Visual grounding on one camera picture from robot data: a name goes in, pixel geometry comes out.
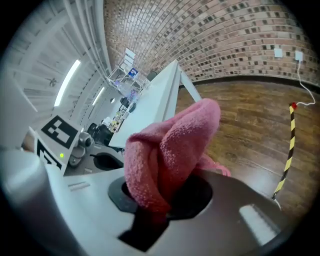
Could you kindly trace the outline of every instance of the wooden floor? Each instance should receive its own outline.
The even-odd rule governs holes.
[[[216,100],[221,108],[220,127],[206,153],[229,168],[234,178],[271,197],[288,157],[289,103],[310,102],[310,96],[289,85],[247,81],[196,88],[202,98]],[[188,91],[180,89],[176,112],[193,102]],[[277,200],[285,213],[298,218],[308,211],[320,184],[320,107],[299,105],[294,115],[293,159]]]

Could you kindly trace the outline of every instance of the pink towel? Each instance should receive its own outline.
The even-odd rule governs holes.
[[[220,108],[202,99],[171,119],[131,135],[125,146],[124,176],[136,202],[154,213],[167,213],[175,192],[195,169],[230,172],[204,154],[219,127]]]

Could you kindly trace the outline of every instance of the white cable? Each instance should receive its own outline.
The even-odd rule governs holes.
[[[277,201],[277,199],[273,199],[273,201],[276,202],[276,204],[279,206],[279,209],[280,209],[280,211],[281,211],[281,206],[280,206],[280,203]]]
[[[311,91],[301,83],[301,78],[300,78],[300,74],[299,74],[300,64],[301,64],[301,61],[299,60],[297,74],[298,74],[298,77],[299,77],[300,85],[309,92],[309,94],[311,95],[311,97],[313,99],[313,102],[310,102],[310,103],[298,102],[297,105],[299,105],[299,104],[302,104],[302,105],[305,105],[305,106],[314,105],[314,104],[316,104],[316,100],[315,100],[314,96],[312,95]]]

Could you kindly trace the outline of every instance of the black hole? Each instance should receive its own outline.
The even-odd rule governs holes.
[[[122,184],[121,190],[128,197],[131,197],[125,182]],[[170,220],[195,217],[208,205],[212,195],[212,188],[205,180],[191,175],[175,194],[171,202],[172,210],[169,214],[155,215],[138,207],[134,214],[132,227],[118,238],[128,245],[146,252],[166,230]]]
[[[131,198],[133,201],[135,201],[134,198],[131,196],[131,194],[130,194],[130,192],[129,192],[129,189],[128,189],[128,187],[127,187],[127,183],[123,183],[123,184],[122,184],[121,190],[122,190],[122,192],[123,192],[126,196],[128,196],[128,197]]]
[[[111,171],[124,167],[124,164],[122,162],[109,155],[108,153],[99,153],[97,155],[91,154],[90,156],[94,157],[94,165],[103,171]]]

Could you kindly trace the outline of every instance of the brick wall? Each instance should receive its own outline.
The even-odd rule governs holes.
[[[134,66],[159,73],[174,59],[193,81],[254,75],[319,85],[319,59],[294,15],[278,0],[105,0],[112,67],[125,48]],[[274,57],[281,48],[283,58]]]

